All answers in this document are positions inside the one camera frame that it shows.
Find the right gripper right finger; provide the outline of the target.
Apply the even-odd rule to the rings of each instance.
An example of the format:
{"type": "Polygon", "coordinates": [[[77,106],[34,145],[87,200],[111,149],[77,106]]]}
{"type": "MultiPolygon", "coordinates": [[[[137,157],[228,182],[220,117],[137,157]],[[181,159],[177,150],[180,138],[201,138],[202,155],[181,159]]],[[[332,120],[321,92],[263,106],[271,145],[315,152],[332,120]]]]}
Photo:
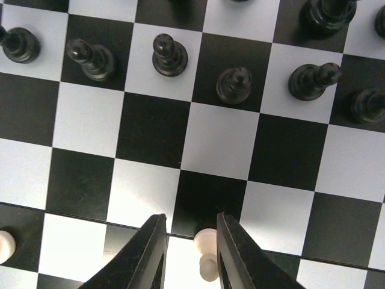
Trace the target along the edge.
{"type": "Polygon", "coordinates": [[[217,215],[217,263],[221,288],[303,288],[274,264],[232,216],[217,215]]]}

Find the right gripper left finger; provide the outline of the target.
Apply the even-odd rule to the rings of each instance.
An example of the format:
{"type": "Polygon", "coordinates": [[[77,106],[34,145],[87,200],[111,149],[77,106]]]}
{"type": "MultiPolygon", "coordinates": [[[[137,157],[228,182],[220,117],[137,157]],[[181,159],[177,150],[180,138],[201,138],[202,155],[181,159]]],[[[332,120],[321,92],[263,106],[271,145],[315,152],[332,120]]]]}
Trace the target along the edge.
{"type": "Polygon", "coordinates": [[[83,289],[161,289],[167,256],[166,215],[154,214],[83,289]]]}

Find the white pawn board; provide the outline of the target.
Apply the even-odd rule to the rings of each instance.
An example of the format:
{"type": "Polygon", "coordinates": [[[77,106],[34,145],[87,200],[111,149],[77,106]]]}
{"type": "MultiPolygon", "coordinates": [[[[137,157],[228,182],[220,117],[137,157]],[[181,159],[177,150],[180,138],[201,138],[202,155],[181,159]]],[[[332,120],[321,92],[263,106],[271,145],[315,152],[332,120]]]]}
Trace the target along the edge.
{"type": "Polygon", "coordinates": [[[214,282],[219,277],[217,260],[217,230],[202,229],[193,239],[199,254],[199,273],[203,280],[214,282]]]}

